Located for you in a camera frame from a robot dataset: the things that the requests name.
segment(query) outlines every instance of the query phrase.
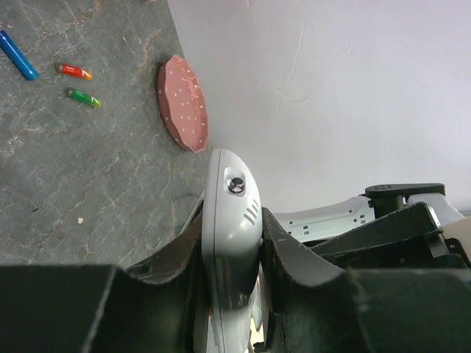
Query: white plastic device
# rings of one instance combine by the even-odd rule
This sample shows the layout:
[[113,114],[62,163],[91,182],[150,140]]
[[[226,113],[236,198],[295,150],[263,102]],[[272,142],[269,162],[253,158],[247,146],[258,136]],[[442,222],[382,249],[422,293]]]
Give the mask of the white plastic device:
[[207,352],[244,353],[262,244],[257,184],[245,163],[225,149],[213,150],[206,182],[202,256],[212,318]]
[[322,240],[343,234],[375,220],[369,198],[356,196],[339,204],[293,213],[275,213],[288,234],[299,242]]
[[432,206],[442,226],[460,221],[464,218],[464,216],[448,202],[447,198],[440,193],[420,193],[418,195],[409,196],[407,200],[407,204],[415,204],[417,202],[424,202]]

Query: marker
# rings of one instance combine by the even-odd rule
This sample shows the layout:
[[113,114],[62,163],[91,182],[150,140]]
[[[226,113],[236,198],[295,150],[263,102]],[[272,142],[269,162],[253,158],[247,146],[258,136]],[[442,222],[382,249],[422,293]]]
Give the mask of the marker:
[[4,31],[0,31],[0,48],[2,48],[6,55],[13,61],[19,71],[29,80],[34,81],[38,78],[39,74],[25,58],[23,53],[18,49],[12,39]]
[[82,103],[89,104],[93,107],[101,107],[102,106],[102,101],[100,101],[99,99],[96,99],[93,96],[90,96],[87,93],[83,93],[79,90],[76,90],[75,88],[69,88],[67,90],[67,96],[72,98],[72,99],[75,99],[77,101],[81,101]]
[[80,77],[82,79],[91,79],[93,77],[93,74],[91,73],[91,71],[84,70],[83,68],[78,68],[76,66],[67,65],[63,63],[56,64],[56,71],[59,74],[71,75],[75,77]]

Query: pink plate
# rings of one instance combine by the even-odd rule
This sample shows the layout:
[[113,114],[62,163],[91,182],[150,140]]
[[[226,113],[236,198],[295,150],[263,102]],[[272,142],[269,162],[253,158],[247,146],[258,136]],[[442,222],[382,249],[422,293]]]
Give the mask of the pink plate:
[[208,142],[205,97],[185,59],[174,55],[160,68],[157,99],[163,122],[174,141],[187,151],[204,151]]

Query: gray marble floor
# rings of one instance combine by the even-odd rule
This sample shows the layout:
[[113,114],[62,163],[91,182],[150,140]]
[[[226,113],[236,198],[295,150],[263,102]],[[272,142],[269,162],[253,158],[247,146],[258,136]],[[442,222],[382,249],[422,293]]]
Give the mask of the gray marble floor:
[[169,242],[209,151],[184,152],[160,119],[156,68],[182,55],[166,1],[2,0],[0,28],[40,73],[26,81],[0,51],[0,263],[129,266]]

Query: blue crayon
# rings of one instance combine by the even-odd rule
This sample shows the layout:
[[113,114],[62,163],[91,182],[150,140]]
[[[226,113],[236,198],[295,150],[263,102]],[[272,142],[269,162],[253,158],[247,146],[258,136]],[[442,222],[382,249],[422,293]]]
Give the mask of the blue crayon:
[[28,59],[24,57],[20,49],[8,37],[5,31],[0,31],[0,48],[2,48],[6,55],[13,61],[21,73],[29,80],[33,81],[38,78],[39,74],[29,63]]

